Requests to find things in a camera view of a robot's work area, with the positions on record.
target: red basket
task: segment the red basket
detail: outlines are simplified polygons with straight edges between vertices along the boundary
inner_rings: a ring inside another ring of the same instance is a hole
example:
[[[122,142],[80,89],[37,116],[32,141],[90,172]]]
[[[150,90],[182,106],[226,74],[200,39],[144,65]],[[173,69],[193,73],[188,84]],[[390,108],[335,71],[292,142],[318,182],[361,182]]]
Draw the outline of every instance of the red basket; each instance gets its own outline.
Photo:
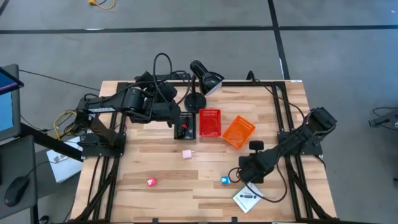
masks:
[[[223,138],[236,149],[240,149],[249,139],[255,130],[255,126],[241,116],[237,116],[228,129],[224,132]]]
[[[199,111],[199,133],[202,137],[221,136],[221,111],[216,109],[201,109]]]

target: lamp head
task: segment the lamp head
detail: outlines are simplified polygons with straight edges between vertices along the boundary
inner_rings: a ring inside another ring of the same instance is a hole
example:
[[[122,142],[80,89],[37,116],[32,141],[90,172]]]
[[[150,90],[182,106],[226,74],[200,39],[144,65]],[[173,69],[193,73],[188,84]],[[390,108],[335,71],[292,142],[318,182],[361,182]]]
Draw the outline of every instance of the lamp head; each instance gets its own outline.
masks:
[[[221,87],[224,77],[218,73],[209,72],[201,62],[194,60],[190,68],[199,79],[200,91],[203,95],[208,96]]]

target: red cube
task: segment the red cube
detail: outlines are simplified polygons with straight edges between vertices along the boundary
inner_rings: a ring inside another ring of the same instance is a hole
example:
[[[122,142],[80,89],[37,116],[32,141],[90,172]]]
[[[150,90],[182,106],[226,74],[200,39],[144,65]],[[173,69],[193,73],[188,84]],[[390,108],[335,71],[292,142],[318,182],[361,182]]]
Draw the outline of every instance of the red cube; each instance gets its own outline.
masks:
[[[156,183],[157,182],[156,182],[156,178],[155,177],[151,177],[151,178],[147,179],[147,184],[148,184],[149,187],[155,186]]]

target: blue cube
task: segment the blue cube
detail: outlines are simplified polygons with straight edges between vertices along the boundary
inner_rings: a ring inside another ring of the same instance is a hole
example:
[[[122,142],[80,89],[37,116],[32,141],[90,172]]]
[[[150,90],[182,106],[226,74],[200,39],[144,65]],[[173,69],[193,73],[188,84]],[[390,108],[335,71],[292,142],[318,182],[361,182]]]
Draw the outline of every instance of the blue cube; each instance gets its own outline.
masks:
[[[229,184],[229,178],[227,176],[221,177],[222,184]]]

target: orange basket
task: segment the orange basket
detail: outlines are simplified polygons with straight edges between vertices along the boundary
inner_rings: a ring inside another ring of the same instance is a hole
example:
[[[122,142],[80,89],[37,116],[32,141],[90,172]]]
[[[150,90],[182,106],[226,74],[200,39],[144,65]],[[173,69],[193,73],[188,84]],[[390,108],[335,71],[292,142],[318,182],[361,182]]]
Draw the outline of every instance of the orange basket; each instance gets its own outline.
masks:
[[[249,121],[246,121],[241,116],[237,116],[223,134],[223,138],[236,149],[240,149],[249,139],[255,128]]]

